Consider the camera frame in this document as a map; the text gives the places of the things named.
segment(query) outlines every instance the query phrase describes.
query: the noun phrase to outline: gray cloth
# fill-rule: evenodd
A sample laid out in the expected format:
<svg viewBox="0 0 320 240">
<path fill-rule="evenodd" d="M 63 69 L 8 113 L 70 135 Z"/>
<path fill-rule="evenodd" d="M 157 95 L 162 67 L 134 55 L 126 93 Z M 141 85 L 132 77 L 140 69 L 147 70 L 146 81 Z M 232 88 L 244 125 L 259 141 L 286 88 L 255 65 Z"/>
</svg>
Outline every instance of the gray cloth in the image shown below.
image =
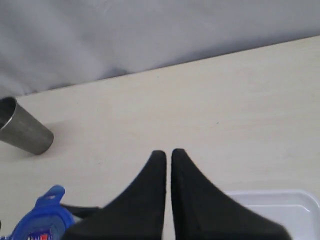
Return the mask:
<svg viewBox="0 0 320 240">
<path fill-rule="evenodd" d="M 2 0 L 0 96 L 320 34 L 320 0 Z"/>
</svg>

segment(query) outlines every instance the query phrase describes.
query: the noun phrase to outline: stainless steel cup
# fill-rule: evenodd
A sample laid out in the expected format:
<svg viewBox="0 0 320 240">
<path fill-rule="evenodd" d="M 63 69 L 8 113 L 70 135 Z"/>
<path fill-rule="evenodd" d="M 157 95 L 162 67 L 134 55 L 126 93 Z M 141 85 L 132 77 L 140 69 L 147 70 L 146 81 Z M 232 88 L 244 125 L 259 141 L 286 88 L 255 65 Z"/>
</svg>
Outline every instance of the stainless steel cup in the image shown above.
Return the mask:
<svg viewBox="0 0 320 240">
<path fill-rule="evenodd" d="M 54 134 L 21 107 L 14 97 L 0 99 L 0 140 L 40 155 L 51 146 Z"/>
</svg>

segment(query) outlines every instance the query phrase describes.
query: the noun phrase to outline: blue plastic object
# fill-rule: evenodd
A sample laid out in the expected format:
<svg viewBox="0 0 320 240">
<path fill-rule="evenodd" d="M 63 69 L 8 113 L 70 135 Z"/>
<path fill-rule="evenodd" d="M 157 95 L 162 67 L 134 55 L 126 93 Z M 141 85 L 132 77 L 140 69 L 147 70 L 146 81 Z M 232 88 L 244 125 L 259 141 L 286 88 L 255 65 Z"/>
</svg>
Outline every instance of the blue plastic object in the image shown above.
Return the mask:
<svg viewBox="0 0 320 240">
<path fill-rule="evenodd" d="M 55 185 L 40 196 L 34 208 L 16 225 L 10 236 L 0 240 L 59 240 L 75 223 L 72 214 L 60 206 L 64 187 Z"/>
</svg>

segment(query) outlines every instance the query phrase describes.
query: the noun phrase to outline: light wood surface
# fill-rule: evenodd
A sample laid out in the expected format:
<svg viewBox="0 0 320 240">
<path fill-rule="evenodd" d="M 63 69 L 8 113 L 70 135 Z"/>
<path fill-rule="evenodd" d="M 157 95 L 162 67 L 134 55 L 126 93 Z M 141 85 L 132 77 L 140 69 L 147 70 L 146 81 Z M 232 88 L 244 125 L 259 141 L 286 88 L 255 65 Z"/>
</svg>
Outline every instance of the light wood surface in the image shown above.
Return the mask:
<svg viewBox="0 0 320 240">
<path fill-rule="evenodd" d="M 224 191 L 320 198 L 319 76 L 312 37 L 21 97 L 55 140 L 41 156 L 0 143 L 0 235 L 54 184 L 65 203 L 107 204 L 155 149 L 170 162 L 185 148 Z M 164 239 L 173 235 L 168 187 Z"/>
</svg>

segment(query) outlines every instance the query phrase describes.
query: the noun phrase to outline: white plastic tray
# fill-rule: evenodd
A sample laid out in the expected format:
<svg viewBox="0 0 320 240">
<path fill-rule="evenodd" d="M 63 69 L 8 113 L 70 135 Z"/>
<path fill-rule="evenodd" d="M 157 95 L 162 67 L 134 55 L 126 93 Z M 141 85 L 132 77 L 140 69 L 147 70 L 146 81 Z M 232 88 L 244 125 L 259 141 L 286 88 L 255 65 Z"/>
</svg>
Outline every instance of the white plastic tray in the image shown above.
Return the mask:
<svg viewBox="0 0 320 240">
<path fill-rule="evenodd" d="M 302 190 L 233 191 L 238 203 L 286 227 L 294 240 L 320 240 L 320 203 Z"/>
</svg>

